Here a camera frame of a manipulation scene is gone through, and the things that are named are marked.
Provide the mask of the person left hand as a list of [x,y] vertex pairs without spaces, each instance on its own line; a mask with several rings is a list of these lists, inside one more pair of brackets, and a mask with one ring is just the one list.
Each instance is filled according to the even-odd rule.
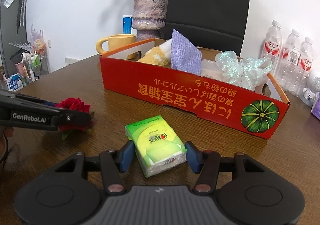
[[6,149],[8,149],[8,145],[6,142],[6,138],[11,138],[13,136],[14,129],[12,127],[0,127],[0,156],[3,157],[5,155]]

